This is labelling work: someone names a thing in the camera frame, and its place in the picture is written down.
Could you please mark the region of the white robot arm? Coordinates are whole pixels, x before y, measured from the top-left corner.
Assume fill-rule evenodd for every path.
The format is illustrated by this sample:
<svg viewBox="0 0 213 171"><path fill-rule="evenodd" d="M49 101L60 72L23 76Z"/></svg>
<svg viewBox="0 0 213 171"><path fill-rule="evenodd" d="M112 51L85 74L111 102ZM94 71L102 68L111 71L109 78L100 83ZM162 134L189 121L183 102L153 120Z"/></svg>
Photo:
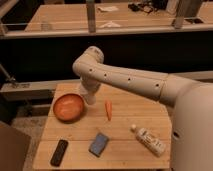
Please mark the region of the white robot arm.
<svg viewBox="0 0 213 171"><path fill-rule="evenodd" d="M172 107L171 170L213 171L213 83L109 66L95 46L87 48L72 69L81 78L80 94L89 104L105 83Z"/></svg>

